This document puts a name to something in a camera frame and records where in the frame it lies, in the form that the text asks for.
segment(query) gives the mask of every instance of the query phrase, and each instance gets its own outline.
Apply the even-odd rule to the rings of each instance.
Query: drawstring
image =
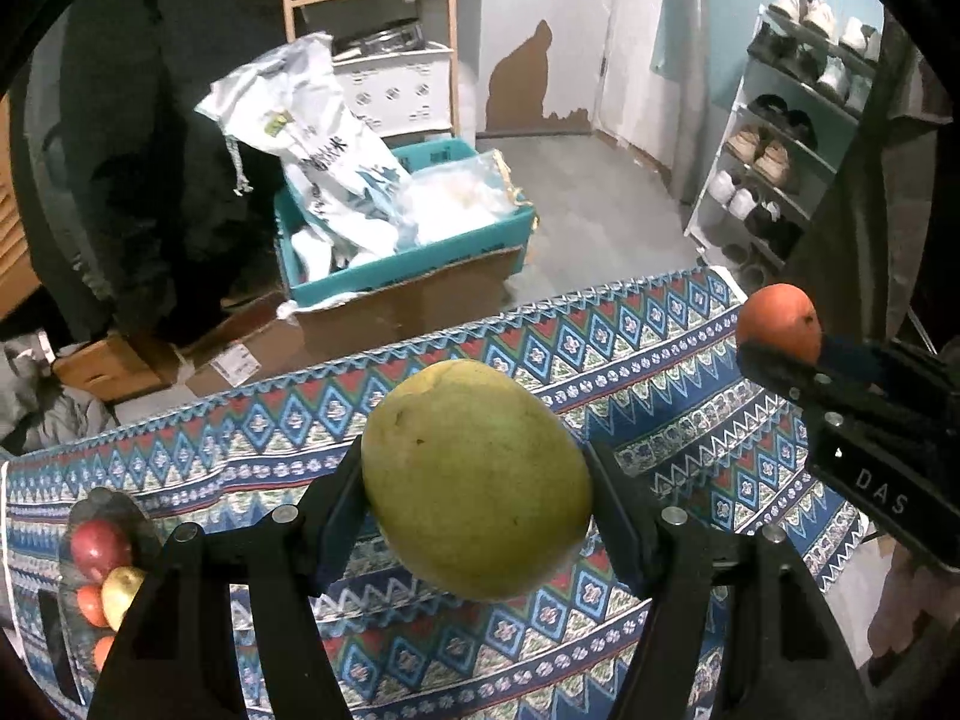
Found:
[[[240,146],[237,145],[237,138],[234,138],[232,135],[224,135],[224,138],[227,140],[227,151],[230,152],[233,170],[237,175],[237,185],[233,193],[238,197],[242,197],[244,194],[250,194],[253,191],[253,187],[243,173],[243,161],[240,159]]]

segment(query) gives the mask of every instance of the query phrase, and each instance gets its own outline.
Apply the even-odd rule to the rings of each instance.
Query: teal plastic crate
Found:
[[[476,153],[460,138],[426,141],[394,149],[400,164],[409,172],[423,170],[424,167],[440,165],[443,162],[467,159],[476,156]],[[533,207],[522,206],[507,218],[479,230],[472,230],[472,232],[447,238],[425,247],[402,251],[392,257],[385,257],[356,268],[347,268],[319,281],[305,281],[304,269],[290,244],[290,236],[304,226],[304,217],[288,188],[277,193],[274,206],[277,214],[277,230],[280,233],[278,248],[283,268],[282,275],[291,298],[296,300],[299,306],[312,306],[320,300],[326,300],[340,293],[377,290],[460,260],[501,250],[501,248],[522,247],[514,267],[516,274],[523,268],[527,241],[530,239],[536,218]]]

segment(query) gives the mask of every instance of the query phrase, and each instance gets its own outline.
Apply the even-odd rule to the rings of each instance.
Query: label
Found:
[[[213,370],[227,379],[229,386],[240,386],[260,370],[260,363],[243,343],[234,343],[210,361]]]

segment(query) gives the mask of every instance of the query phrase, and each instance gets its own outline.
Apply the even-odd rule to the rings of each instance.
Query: white storage drawer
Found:
[[[347,107],[381,138],[450,129],[450,56],[439,43],[419,52],[334,62]]]

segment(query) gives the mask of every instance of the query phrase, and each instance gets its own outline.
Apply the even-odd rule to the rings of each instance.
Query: brown shoe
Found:
[[[741,129],[736,135],[727,138],[727,146],[741,162],[752,165],[757,159],[757,154],[763,152],[763,146],[767,140],[764,138],[761,127],[756,124],[747,124],[747,127]]]
[[[790,155],[783,143],[772,141],[754,165],[757,172],[775,187],[782,187],[790,177]]]

